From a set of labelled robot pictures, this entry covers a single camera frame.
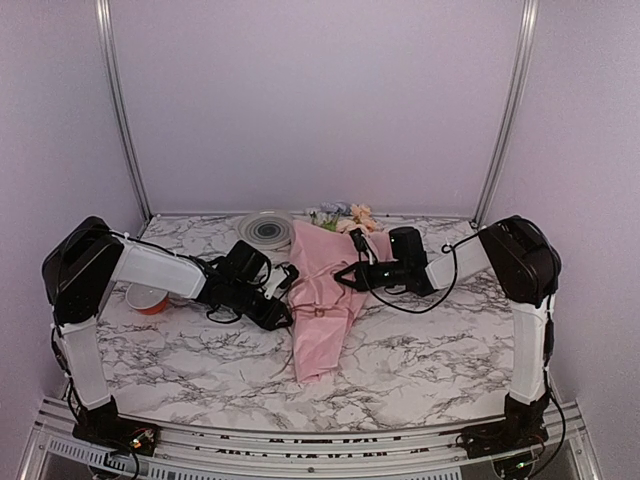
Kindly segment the pink wrapping paper sheet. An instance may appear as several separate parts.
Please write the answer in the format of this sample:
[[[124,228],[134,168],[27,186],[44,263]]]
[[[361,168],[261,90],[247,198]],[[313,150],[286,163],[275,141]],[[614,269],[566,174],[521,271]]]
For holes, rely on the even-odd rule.
[[[335,273],[358,261],[351,237],[302,220],[293,226],[289,262],[299,278],[288,302],[294,317],[295,375],[306,383],[337,368],[347,333],[368,295],[334,279]]]

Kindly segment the blue fake flower stem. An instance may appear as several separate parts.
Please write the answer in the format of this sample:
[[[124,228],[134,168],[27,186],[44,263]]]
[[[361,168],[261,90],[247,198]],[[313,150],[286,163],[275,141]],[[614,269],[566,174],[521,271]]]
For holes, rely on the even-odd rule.
[[[322,202],[306,208],[304,214],[313,225],[335,232],[338,222],[351,214],[351,205],[345,202]]]

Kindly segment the beige raffia ribbon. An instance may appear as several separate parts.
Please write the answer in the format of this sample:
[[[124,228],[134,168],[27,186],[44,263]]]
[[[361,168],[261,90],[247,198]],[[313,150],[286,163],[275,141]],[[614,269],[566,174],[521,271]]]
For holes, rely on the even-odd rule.
[[[293,361],[300,383],[314,382],[338,367],[341,351],[367,295],[338,284],[326,267],[302,275],[288,293],[293,317]]]

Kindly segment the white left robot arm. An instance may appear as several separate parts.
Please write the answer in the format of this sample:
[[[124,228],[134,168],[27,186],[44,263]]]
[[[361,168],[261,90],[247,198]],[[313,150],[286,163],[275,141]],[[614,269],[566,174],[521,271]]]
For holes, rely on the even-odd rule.
[[[53,332],[61,342],[61,367],[80,407],[90,412],[86,426],[102,443],[116,445],[126,436],[126,423],[106,407],[113,397],[103,372],[97,323],[117,285],[194,302],[208,316],[224,308],[234,321],[247,318],[274,331],[293,323],[285,297],[299,271],[289,263],[273,263],[243,240],[206,260],[132,238],[89,216],[45,257],[41,275]]]

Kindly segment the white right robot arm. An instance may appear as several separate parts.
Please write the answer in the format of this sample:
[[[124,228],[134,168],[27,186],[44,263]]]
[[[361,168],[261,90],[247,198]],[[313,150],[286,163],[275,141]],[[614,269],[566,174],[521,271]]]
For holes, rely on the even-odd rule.
[[[513,321],[514,356],[505,409],[495,438],[515,448],[534,431],[534,409],[551,402],[549,363],[554,350],[553,308],[562,262],[547,236],[518,215],[481,227],[428,255],[414,226],[391,229],[391,257],[383,259],[373,242],[355,230],[349,237],[356,259],[338,270],[334,281],[371,295],[406,315],[426,315],[445,305],[460,285],[488,283]]]

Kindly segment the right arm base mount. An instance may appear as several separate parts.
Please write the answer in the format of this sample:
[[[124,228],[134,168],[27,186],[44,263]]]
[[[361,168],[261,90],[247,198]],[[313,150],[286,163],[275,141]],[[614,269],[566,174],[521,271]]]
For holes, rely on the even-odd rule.
[[[544,426],[544,412],[549,403],[547,393],[530,403],[522,403],[507,394],[504,418],[463,428],[456,445],[465,450],[469,459],[475,459],[543,444],[549,438]]]

